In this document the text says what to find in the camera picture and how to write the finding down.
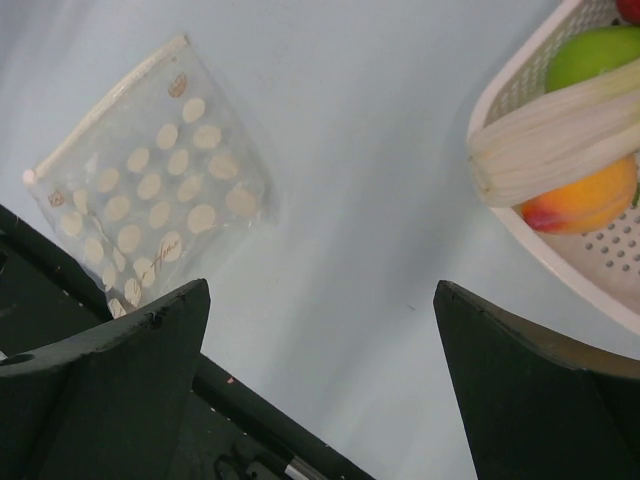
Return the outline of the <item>orange yellow peach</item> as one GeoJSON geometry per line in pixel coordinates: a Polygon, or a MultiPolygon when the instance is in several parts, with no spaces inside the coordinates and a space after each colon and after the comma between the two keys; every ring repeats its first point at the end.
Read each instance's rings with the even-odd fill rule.
{"type": "Polygon", "coordinates": [[[554,235],[602,229],[632,204],[637,188],[635,155],[521,205],[521,216],[533,230],[554,235]]]}

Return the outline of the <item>red tomato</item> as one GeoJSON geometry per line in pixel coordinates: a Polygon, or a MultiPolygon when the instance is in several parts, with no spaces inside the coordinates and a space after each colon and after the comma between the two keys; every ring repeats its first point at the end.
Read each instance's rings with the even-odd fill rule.
{"type": "Polygon", "coordinates": [[[640,0],[616,0],[621,19],[631,25],[640,25],[640,0]]]}

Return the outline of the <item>clear dotted zip top bag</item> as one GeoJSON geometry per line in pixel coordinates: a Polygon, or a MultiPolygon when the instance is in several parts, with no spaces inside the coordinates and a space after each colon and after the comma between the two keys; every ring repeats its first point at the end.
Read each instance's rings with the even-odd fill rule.
{"type": "Polygon", "coordinates": [[[187,38],[118,82],[23,181],[121,317],[224,263],[271,178],[187,38]]]}

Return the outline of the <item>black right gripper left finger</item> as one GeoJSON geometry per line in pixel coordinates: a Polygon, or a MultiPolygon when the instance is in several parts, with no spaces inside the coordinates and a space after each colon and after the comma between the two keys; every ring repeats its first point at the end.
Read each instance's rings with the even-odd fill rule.
{"type": "Polygon", "coordinates": [[[2,478],[167,478],[209,308],[194,280],[2,361],[2,478]]]}

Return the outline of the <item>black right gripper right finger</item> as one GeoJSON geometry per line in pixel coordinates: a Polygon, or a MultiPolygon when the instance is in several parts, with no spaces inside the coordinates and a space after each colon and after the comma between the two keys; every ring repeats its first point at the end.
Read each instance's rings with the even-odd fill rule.
{"type": "Polygon", "coordinates": [[[638,478],[638,361],[451,281],[433,305],[478,478],[638,478]]]}

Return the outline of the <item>green apple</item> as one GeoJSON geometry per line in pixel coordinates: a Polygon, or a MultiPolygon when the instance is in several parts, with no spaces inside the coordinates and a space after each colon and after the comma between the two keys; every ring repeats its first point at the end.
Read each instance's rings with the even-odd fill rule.
{"type": "Polygon", "coordinates": [[[550,60],[545,91],[589,80],[638,58],[638,27],[607,26],[579,33],[564,42],[550,60]]]}

